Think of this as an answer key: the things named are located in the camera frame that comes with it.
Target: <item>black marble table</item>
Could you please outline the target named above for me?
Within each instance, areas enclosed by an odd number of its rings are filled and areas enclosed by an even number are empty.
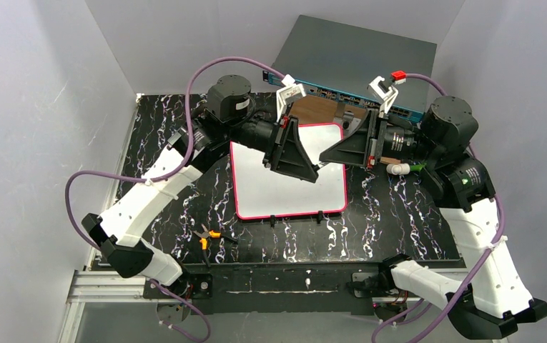
[[[255,106],[275,108],[275,94],[252,95]],[[193,107],[204,101],[192,96]],[[184,96],[143,96],[132,130],[123,175],[139,177],[153,164],[167,139],[184,122]],[[389,177],[347,167],[348,207],[320,223],[312,217],[243,222],[235,216],[230,159],[218,161],[184,189],[151,223],[144,238],[185,264],[202,263],[201,224],[232,234],[238,245],[213,240],[210,261],[216,263],[379,262],[397,253],[417,260],[458,259],[448,225],[419,186],[416,176]],[[120,198],[131,184],[121,183]]]

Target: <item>pliers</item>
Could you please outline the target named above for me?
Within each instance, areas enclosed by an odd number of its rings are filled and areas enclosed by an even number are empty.
[[[203,232],[198,232],[193,230],[193,233],[199,237],[199,242],[202,244],[202,255],[204,256],[204,262],[206,263],[206,267],[210,268],[210,261],[208,260],[208,239],[209,238],[223,238],[233,244],[237,244],[237,239],[220,232],[214,232],[212,230],[208,231],[208,228],[204,224],[202,224],[202,228],[204,229]]]

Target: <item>gray floor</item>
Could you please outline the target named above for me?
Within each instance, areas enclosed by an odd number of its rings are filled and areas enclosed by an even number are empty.
[[[76,343],[190,342],[178,332],[159,326],[155,304],[86,304]],[[406,342],[423,330],[439,311],[432,308],[406,327],[385,328],[379,343]],[[343,313],[234,313],[209,316],[208,342],[370,342],[375,324],[351,319]],[[205,326],[189,316],[181,327],[202,336]],[[489,342],[462,338],[445,320],[422,342]]]

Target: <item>whiteboard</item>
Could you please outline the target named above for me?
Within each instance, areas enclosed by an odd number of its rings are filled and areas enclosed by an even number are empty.
[[[298,134],[313,164],[319,162],[320,152],[343,137],[340,126],[333,123],[301,125]],[[231,143],[235,208],[240,219],[341,212],[347,207],[342,164],[324,166],[312,184],[266,169],[263,156],[261,151]]]

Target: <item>white label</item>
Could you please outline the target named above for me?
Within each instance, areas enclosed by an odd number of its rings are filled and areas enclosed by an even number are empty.
[[[235,109],[245,109],[246,107],[248,107],[249,103],[250,103],[250,99],[248,99],[244,102],[240,102],[238,104],[235,104]]]

